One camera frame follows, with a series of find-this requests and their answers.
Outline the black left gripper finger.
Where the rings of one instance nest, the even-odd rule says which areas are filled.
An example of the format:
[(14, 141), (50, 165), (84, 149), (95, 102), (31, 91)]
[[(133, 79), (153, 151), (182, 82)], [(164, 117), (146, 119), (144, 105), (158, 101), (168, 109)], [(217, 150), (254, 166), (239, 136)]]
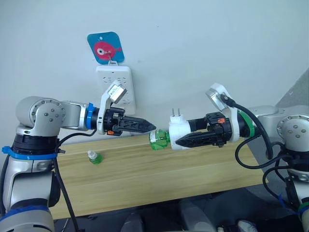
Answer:
[(155, 130), (155, 126), (146, 126), (146, 127), (123, 127), (122, 131), (136, 132), (136, 133), (146, 133)]
[(142, 118), (124, 116), (121, 119), (121, 128), (123, 129), (156, 129), (156, 126)]

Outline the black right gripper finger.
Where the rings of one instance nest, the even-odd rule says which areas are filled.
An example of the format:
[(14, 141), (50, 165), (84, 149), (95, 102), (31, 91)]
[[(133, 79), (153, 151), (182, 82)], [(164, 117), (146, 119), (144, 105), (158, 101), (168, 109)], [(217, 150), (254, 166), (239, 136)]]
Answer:
[(205, 117), (188, 120), (191, 132), (195, 132), (198, 130), (204, 130), (207, 128), (207, 120)]
[(216, 141), (217, 135), (214, 132), (195, 132), (179, 138), (175, 143), (184, 147), (199, 147), (213, 145)]

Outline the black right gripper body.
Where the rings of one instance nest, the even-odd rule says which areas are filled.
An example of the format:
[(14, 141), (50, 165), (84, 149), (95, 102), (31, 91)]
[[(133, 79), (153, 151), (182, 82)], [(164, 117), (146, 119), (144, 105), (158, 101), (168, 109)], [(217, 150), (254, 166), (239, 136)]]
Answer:
[(207, 130), (212, 133), (212, 145), (223, 147), (232, 136), (232, 126), (229, 118), (221, 112), (206, 114)]

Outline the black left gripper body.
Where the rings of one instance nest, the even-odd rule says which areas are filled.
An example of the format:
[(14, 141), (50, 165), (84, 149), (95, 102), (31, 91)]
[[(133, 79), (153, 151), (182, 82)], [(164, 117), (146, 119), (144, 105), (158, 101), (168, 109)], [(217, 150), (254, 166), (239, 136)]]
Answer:
[(122, 131), (118, 129), (118, 125), (124, 114), (125, 110), (121, 108), (110, 108), (105, 111), (103, 129), (107, 135), (120, 136), (122, 134)]

